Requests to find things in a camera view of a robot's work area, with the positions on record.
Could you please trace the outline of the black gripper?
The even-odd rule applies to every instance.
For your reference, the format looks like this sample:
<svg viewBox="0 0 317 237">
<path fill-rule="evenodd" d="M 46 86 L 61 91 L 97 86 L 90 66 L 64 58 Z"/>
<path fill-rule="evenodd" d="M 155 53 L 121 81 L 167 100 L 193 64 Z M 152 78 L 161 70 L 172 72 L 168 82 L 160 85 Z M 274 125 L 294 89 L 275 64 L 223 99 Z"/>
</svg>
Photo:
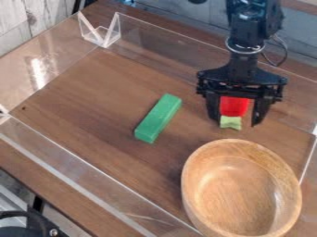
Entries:
<svg viewBox="0 0 317 237">
<path fill-rule="evenodd" d="M 259 68 L 248 74 L 243 73 L 244 69 L 230 70 L 228 65 L 200 70 L 196 73 L 196 93 L 205 96 L 208 117 L 215 121 L 220 119 L 219 96 L 255 99 L 251 126 L 256 126 L 266 117 L 271 103 L 282 100 L 287 79 Z"/>
</svg>

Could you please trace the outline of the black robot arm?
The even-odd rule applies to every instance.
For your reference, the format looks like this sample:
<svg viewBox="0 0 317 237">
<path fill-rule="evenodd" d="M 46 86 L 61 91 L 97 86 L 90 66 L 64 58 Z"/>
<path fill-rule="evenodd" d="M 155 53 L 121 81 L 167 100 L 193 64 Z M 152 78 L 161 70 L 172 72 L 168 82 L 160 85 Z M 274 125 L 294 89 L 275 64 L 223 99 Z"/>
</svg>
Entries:
<svg viewBox="0 0 317 237">
<path fill-rule="evenodd" d="M 216 69 L 196 72 L 196 93 L 205 98 L 208 117 L 220 127 L 242 115 L 223 106 L 254 102 L 251 124 L 259 125 L 270 106 L 283 97 L 287 79 L 258 67 L 264 41 L 282 27 L 280 0 L 224 0 L 230 34 L 224 46 L 230 58 Z"/>
</svg>

